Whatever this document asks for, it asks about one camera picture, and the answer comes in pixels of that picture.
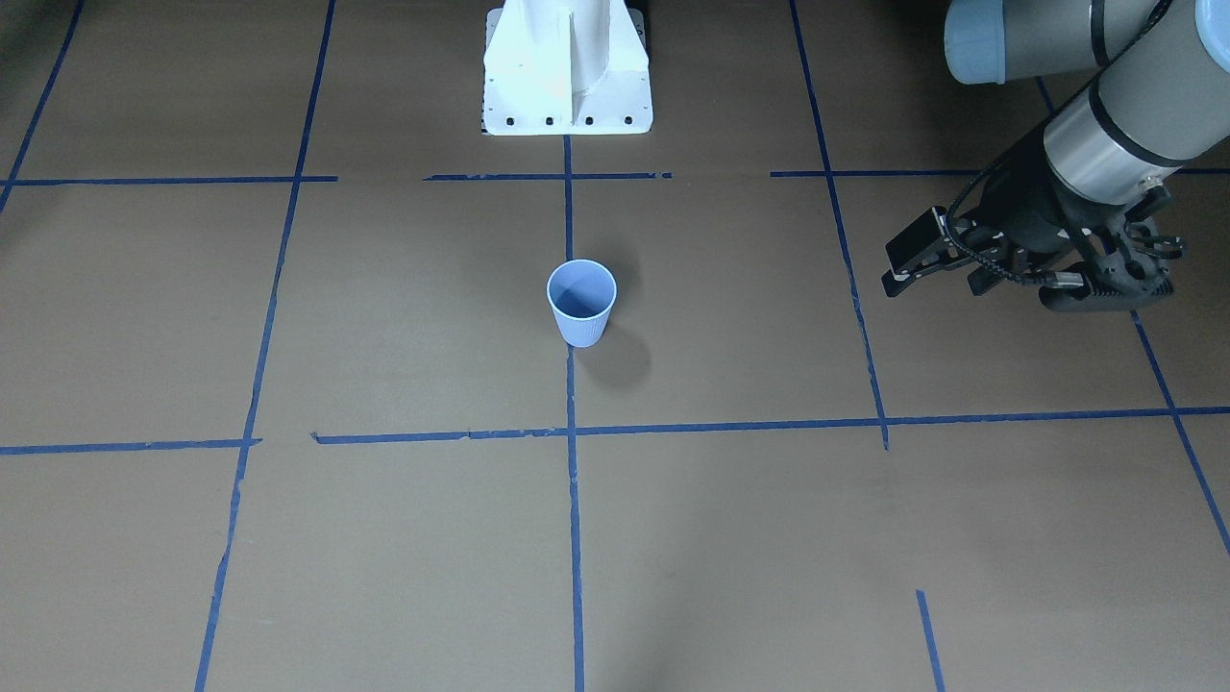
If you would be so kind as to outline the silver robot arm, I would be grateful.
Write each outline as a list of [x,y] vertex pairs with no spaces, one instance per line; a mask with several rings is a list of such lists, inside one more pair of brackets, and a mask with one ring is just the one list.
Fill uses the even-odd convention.
[[961,84],[1089,70],[1057,113],[970,179],[979,202],[922,211],[886,245],[884,293],[970,265],[970,293],[1034,286],[1057,312],[1129,311],[1173,293],[1166,179],[1228,139],[1225,1],[953,1]]

